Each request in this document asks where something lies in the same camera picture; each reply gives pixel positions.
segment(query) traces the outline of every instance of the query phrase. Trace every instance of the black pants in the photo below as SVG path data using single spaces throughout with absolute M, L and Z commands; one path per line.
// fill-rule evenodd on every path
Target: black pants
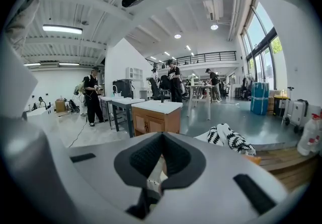
M 97 93 L 93 91 L 92 95 L 85 95 L 85 100 L 87 104 L 87 115 L 89 118 L 89 123 L 94 123 L 95 121 L 95 113 L 99 120 L 103 121 L 103 113 L 100 107 L 99 97 Z
M 171 80 L 171 101 L 182 102 L 180 83 L 178 80 Z

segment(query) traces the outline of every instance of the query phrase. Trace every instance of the white shelving unit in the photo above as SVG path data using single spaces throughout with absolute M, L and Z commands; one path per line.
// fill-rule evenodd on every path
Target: white shelving unit
M 143 80 L 143 70 L 135 67 L 127 67 L 126 78 L 131 80 Z

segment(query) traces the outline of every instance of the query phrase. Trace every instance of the wooden bench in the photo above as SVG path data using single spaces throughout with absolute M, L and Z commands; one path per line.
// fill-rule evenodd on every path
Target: wooden bench
M 260 166 L 278 178 L 289 191 L 309 182 L 317 168 L 317 156 L 310 153 L 302 156 L 296 148 L 259 151 Z

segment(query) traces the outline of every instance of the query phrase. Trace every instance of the man in black outfit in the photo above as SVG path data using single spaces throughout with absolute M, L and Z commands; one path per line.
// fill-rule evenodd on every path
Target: man in black outfit
M 90 126 L 94 125 L 95 113 L 100 120 L 100 123 L 103 122 L 103 113 L 100 107 L 99 97 L 97 95 L 97 75 L 99 68 L 94 66 L 92 69 L 92 74 L 90 77 L 85 77 L 84 89 L 86 91 L 85 100 L 87 104 L 87 115 L 89 118 Z
M 171 100 L 173 102 L 182 102 L 181 88 L 180 88 L 180 70 L 173 64 L 173 60 L 168 60 L 170 70 L 168 72 L 168 79 L 171 82 Z

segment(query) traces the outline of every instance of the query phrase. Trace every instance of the railing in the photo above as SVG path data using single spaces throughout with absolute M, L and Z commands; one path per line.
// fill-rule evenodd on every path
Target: railing
M 205 53 L 205 54 L 197 54 L 194 56 L 185 56 L 185 57 L 178 57 L 174 61 L 175 65 L 188 65 L 188 64 L 197 64 L 197 63 L 204 63 L 204 62 L 216 62 L 216 61 L 226 61 L 232 60 L 236 61 L 236 51 L 221 51 L 221 52 L 212 52 L 212 53 Z M 168 66 L 167 61 L 162 63 L 157 63 L 156 69 L 162 69 L 162 65 L 164 68 Z

